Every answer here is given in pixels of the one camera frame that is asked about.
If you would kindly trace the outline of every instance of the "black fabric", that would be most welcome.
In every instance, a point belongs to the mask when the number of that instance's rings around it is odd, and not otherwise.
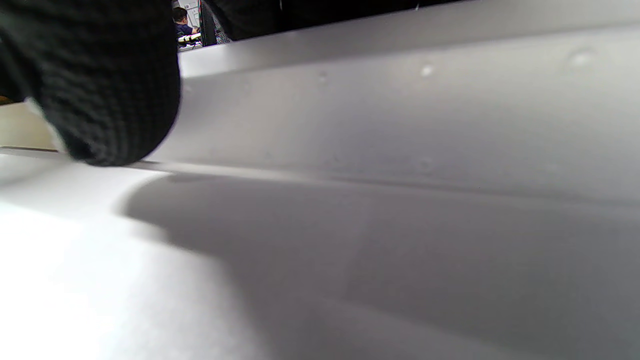
[[[126,165],[169,132],[180,77],[167,0],[2,0],[0,29],[3,68],[76,159]]]

